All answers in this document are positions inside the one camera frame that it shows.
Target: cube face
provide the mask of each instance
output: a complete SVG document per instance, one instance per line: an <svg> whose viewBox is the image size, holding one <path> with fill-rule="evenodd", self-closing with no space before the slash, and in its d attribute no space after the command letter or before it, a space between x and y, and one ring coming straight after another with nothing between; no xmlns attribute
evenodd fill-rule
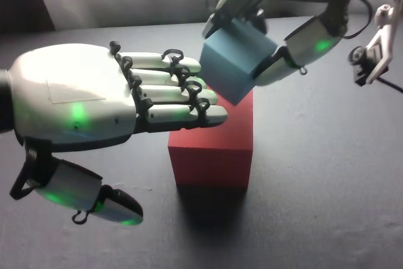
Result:
<svg viewBox="0 0 403 269"><path fill-rule="evenodd" d="M205 40L200 56L200 77L232 104L254 87L254 73L277 44L251 25L234 19Z"/></svg>
<svg viewBox="0 0 403 269"><path fill-rule="evenodd" d="M253 92L237 106L219 97L228 120L208 129L171 132L169 156L177 185L247 187L253 156Z"/></svg>

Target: red cube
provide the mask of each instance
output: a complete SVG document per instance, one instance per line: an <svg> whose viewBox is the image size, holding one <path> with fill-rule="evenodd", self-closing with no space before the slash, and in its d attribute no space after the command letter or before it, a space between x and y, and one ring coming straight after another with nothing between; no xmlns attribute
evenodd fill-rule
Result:
<svg viewBox="0 0 403 269"><path fill-rule="evenodd" d="M177 185L243 187L253 154L253 92L237 106L219 96L228 119L218 127L169 135L168 150Z"/></svg>

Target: table surface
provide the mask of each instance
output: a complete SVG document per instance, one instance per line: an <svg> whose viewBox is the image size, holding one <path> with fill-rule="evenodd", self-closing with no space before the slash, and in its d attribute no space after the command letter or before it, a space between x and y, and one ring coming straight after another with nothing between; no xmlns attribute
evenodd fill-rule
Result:
<svg viewBox="0 0 403 269"><path fill-rule="evenodd" d="M281 43L306 18L269 20ZM366 16L352 16L353 32ZM203 25L71 30L2 37L0 66L58 43L122 51L181 49L199 58ZM254 155L249 189L239 198L205 192L194 200L174 182L168 133L140 134L121 146L58 154L133 195L145 220L124 227L73 212L36 194L8 195L24 151L0 135L0 268L402 268L403 95L353 82L350 50L366 45L371 25L299 73L254 89ZM385 78L403 84L403 27Z"/></svg>

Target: black wire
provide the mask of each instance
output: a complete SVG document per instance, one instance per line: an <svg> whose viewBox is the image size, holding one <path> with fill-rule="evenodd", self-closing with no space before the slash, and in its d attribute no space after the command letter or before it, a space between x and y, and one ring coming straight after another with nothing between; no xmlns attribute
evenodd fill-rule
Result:
<svg viewBox="0 0 403 269"><path fill-rule="evenodd" d="M372 10L372 6L369 3L368 0L360 0L363 4L365 4L366 8L368 9L368 22L366 23L366 25L360 29L358 32L350 35L350 36L344 36L344 39L353 39L355 37L357 37L359 34L361 34L363 32L363 30L365 30L367 28L368 25L370 25L371 20L372 20L372 15L373 15L373 10Z"/></svg>
<svg viewBox="0 0 403 269"><path fill-rule="evenodd" d="M391 87L391 88L394 88L394 89L396 89L398 92L400 92L400 93L403 94L403 88L401 88L400 86L398 86L398 85L396 85L396 84L393 84L393 83L387 81L386 79L384 79L384 78L382 78L382 77L377 77L377 80L378 80L379 82L381 82L381 83L384 83L384 85L387 85L387 86L389 86L389 87Z"/></svg>

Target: blue block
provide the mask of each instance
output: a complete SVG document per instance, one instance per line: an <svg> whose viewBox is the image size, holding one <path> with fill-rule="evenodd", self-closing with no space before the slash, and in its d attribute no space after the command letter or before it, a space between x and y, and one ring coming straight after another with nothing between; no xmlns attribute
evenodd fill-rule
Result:
<svg viewBox="0 0 403 269"><path fill-rule="evenodd" d="M251 25L239 20L205 40L200 77L232 104L238 104L254 87L254 73L277 44Z"/></svg>

